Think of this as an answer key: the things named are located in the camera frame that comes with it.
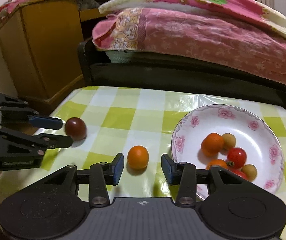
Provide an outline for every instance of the bedding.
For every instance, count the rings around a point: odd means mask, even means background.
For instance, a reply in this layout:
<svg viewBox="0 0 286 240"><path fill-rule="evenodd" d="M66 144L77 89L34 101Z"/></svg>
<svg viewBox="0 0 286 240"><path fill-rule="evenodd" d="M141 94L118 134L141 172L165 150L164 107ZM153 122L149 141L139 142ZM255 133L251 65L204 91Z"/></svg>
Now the bedding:
<svg viewBox="0 0 286 240"><path fill-rule="evenodd" d="M99 22L93 42L103 50L200 59L286 84L286 39L229 15L127 8Z"/></svg>
<svg viewBox="0 0 286 240"><path fill-rule="evenodd" d="M286 38L286 17L254 0L111 0L99 7L101 13L125 8L171 9L191 14L201 11L227 15Z"/></svg>

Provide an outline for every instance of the black robotic gripper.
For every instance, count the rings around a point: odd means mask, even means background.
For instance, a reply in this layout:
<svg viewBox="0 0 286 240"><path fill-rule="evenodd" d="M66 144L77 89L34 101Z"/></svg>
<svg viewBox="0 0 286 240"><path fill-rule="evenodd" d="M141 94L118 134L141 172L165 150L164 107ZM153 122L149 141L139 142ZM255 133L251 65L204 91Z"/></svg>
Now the black robotic gripper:
<svg viewBox="0 0 286 240"><path fill-rule="evenodd" d="M161 158L170 197L116 197L110 203L106 185L117 185L124 156L96 163L88 170L68 165L6 198L0 224L13 239L28 240L268 240L279 239L286 206L275 195L234 173L212 166ZM89 184L88 202L77 197ZM197 201L196 185L207 184L209 197Z"/></svg>

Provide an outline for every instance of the green and white tablecloth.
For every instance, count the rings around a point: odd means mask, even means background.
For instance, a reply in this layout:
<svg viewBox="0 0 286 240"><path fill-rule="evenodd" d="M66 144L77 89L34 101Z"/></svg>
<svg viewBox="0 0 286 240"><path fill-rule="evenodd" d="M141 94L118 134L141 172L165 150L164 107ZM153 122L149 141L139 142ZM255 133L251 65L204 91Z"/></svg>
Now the green and white tablecloth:
<svg viewBox="0 0 286 240"><path fill-rule="evenodd" d="M227 104L242 107L262 118L277 135L286 161L286 110L256 102L200 94L126 89L117 87L86 87L75 90L53 113L67 120L80 117L87 125L87 138L68 149L48 150L41 168L7 171L0 176L1 201L57 169L75 164L88 169L97 162L110 162L118 152L126 158L135 145L147 148L150 154L148 168L141 174L124 171L116 187L108 186L110 198L175 197L177 187L167 185L162 173L161 154L170 153L171 135L180 119L189 111L209 104ZM39 130L64 134L64 130ZM277 192L286 204L286 162L281 188ZM88 185L80 185L78 196L88 200ZM286 227L281 236L286 240Z"/></svg>

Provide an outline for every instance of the silver bolt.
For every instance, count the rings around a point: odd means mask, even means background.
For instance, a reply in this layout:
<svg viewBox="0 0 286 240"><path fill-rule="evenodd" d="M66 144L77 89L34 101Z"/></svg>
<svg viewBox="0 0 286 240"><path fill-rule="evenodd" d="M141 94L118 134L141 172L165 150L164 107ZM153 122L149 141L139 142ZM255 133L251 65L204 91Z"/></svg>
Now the silver bolt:
<svg viewBox="0 0 286 240"><path fill-rule="evenodd" d="M189 205L194 202L194 200L191 197L180 197L179 202L183 205Z"/></svg>
<svg viewBox="0 0 286 240"><path fill-rule="evenodd" d="M107 199L104 198L104 197L94 197L92 198L92 203L95 204L95 205L103 205L107 202Z"/></svg>

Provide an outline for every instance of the bed frame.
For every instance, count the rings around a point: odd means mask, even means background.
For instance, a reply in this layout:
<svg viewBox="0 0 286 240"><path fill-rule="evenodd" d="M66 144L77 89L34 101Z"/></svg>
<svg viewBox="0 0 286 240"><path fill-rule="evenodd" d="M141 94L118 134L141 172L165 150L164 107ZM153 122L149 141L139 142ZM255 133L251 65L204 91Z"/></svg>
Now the bed frame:
<svg viewBox="0 0 286 240"><path fill-rule="evenodd" d="M286 109L286 85L219 64L111 63L91 39L78 46L86 86L118 86L208 94L279 105Z"/></svg>

